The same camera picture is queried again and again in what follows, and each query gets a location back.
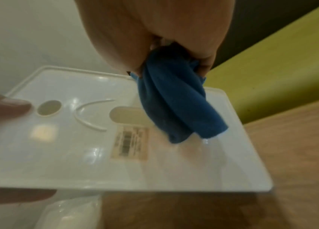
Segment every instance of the white wall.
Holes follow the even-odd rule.
[[[102,72],[73,0],[0,0],[0,93],[42,65]]]

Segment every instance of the barcode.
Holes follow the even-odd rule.
[[[130,150],[130,142],[132,140],[132,132],[124,131],[123,132],[123,142],[122,142],[122,155],[128,156]]]

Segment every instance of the yellow-green surface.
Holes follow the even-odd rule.
[[[211,70],[247,123],[319,99],[319,8]]]

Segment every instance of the dark background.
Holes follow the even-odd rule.
[[[319,7],[319,0],[237,0],[214,67]]]

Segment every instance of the fingernail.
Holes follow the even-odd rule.
[[[21,100],[21,99],[13,99],[13,98],[4,98],[1,100],[4,103],[8,103],[11,105],[21,106],[21,105],[29,105],[30,102]]]

